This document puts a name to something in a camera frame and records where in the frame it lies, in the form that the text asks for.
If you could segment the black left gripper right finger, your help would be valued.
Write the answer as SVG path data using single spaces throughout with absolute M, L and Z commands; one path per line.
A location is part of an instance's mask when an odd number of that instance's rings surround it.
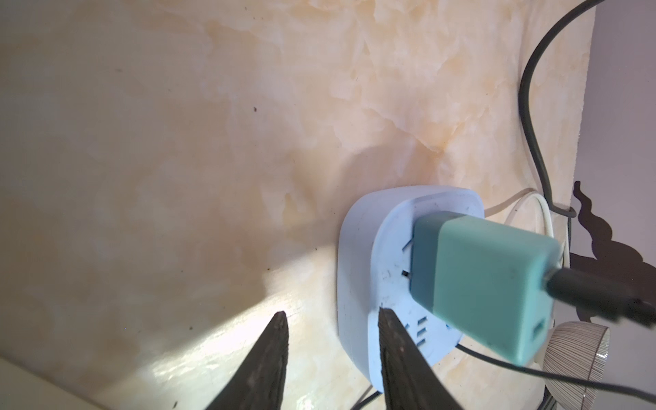
M 462 409 L 391 309 L 379 309 L 379 346 L 386 408 Z

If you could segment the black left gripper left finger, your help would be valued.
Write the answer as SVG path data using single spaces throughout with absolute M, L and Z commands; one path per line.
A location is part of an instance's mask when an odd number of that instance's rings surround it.
M 280 409 L 289 360 L 289 325 L 276 312 L 209 409 Z

